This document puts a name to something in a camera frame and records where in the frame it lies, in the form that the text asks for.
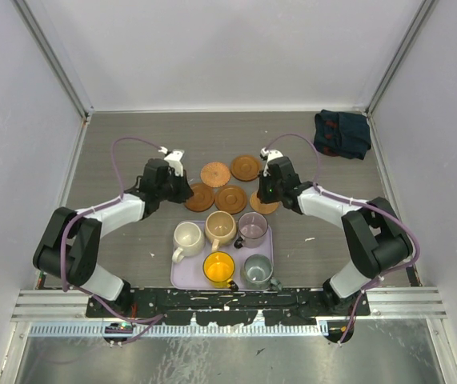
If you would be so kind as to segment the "light woven coaster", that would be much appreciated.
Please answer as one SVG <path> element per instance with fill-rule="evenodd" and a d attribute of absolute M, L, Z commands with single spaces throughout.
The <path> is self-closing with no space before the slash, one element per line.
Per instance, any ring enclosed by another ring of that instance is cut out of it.
<path fill-rule="evenodd" d="M 258 212 L 262 215 L 272 214 L 279 208 L 279 202 L 272 202 L 272 203 L 263 203 L 257 196 L 257 192 L 254 191 L 250 197 L 250 206 L 251 209 L 255 212 Z"/>
<path fill-rule="evenodd" d="M 201 169 L 200 178 L 207 186 L 219 188 L 230 181 L 231 172 L 222 162 L 209 162 Z"/>

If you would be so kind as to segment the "dark wooden coaster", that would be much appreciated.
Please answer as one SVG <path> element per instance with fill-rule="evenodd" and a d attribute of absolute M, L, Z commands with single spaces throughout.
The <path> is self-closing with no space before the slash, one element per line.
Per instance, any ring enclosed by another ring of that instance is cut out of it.
<path fill-rule="evenodd" d="M 260 161 L 249 154 L 239 155 L 231 162 L 231 174 L 241 182 L 255 180 L 260 170 Z"/>
<path fill-rule="evenodd" d="M 214 204 L 218 210 L 226 211 L 229 214 L 238 214 L 247 206 L 247 194 L 239 186 L 226 185 L 216 192 Z"/>
<path fill-rule="evenodd" d="M 193 196 L 188 198 L 184 206 L 193 212 L 203 212 L 214 204 L 214 191 L 208 185 L 199 182 L 190 186 Z"/>

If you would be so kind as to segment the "purple glass mug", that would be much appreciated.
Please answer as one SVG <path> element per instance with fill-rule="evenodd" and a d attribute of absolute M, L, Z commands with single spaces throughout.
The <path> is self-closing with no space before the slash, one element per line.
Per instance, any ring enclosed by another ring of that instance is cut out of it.
<path fill-rule="evenodd" d="M 234 247 L 236 249 L 243 247 L 257 248 L 264 243 L 269 224 L 262 214 L 248 212 L 239 218 L 237 227 L 238 237 L 235 240 Z"/>

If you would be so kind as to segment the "grey ceramic mug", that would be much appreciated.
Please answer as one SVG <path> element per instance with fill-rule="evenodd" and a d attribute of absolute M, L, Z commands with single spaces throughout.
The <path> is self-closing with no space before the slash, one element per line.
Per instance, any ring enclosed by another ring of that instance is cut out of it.
<path fill-rule="evenodd" d="M 263 254 L 248 257 L 240 274 L 244 286 L 249 290 L 283 290 L 283 284 L 274 276 L 271 260 Z"/>

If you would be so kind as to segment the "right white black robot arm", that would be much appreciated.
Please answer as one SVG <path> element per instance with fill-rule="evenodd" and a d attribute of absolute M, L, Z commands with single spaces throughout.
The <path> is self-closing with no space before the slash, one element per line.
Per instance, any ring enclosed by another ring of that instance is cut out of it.
<path fill-rule="evenodd" d="M 261 158 L 265 165 L 259 172 L 260 202 L 280 202 L 288 210 L 343 230 L 350 261 L 323 283 L 323 305 L 330 314 L 344 313 L 352 295 L 412 255 L 411 240 L 385 198 L 351 199 L 301 182 L 291 160 L 277 150 Z"/>

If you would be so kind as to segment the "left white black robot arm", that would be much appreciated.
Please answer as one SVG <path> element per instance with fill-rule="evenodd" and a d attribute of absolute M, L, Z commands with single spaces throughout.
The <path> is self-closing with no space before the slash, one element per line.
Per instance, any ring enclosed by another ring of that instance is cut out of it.
<path fill-rule="evenodd" d="M 134 305 L 130 283 L 98 264 L 101 239 L 152 215 L 161 202 L 182 204 L 193 196 L 182 164 L 183 152 L 150 159 L 135 184 L 120 197 L 89 209 L 56 209 L 33 256 L 35 268 L 103 300 L 115 317 Z"/>

